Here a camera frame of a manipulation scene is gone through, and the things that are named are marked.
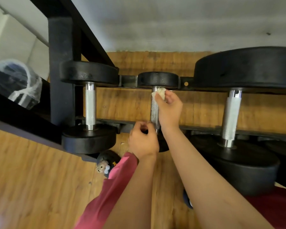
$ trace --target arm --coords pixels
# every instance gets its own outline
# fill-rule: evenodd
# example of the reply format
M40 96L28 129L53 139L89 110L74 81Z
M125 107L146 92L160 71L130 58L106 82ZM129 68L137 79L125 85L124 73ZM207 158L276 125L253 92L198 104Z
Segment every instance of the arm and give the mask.
M147 129L148 134L141 132ZM137 122L130 132L128 143L128 151L137 156L139 164L103 229L147 229L151 226L153 173L159 152L153 124Z
M273 228L194 148L179 129L182 102L171 91L159 95L159 121L172 158L202 228Z

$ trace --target wooden floor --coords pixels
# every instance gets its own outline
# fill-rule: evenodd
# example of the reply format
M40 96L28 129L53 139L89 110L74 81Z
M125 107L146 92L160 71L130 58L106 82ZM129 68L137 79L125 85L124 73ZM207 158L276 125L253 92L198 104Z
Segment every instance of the wooden floor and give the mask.
M120 74L163 70L193 76L195 62L210 54L111 52ZM149 90L98 88L97 117L148 120ZM180 123L221 125L225 93L176 92L184 102ZM238 128L286 133L286 96L244 94ZM127 150L127 134L113 150ZM0 229L72 228L98 196L103 176L79 157L0 131ZM153 186L152 228L200 228L182 200L183 186L169 152L158 155Z

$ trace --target person's left hand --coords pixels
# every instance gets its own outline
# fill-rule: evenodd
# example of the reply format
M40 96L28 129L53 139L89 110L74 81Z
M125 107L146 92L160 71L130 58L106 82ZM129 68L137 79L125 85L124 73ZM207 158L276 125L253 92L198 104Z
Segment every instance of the person's left hand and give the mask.
M136 155L139 161L145 157L156 158L160 148L153 123L137 121L130 131L128 144L128 151Z

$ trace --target forearm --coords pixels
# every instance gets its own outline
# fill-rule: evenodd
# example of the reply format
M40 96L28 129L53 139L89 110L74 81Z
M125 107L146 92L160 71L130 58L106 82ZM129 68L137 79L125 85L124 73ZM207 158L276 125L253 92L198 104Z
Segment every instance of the forearm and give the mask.
M150 228L155 162L155 156L148 156L139 162L103 229Z
M272 228L179 129L163 134L203 228Z

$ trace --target hand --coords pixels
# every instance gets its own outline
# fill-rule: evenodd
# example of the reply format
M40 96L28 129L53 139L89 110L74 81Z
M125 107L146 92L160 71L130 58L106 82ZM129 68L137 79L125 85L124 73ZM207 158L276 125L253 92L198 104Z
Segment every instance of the hand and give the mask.
M128 144L128 151L136 155L139 161L145 157L156 158L159 152L159 142L153 123L136 122L130 131Z
M183 103L175 93L169 90L165 91L165 99L167 102L165 102L158 93L155 96L155 100L159 106L161 129L163 131L167 128L179 128L179 119Z

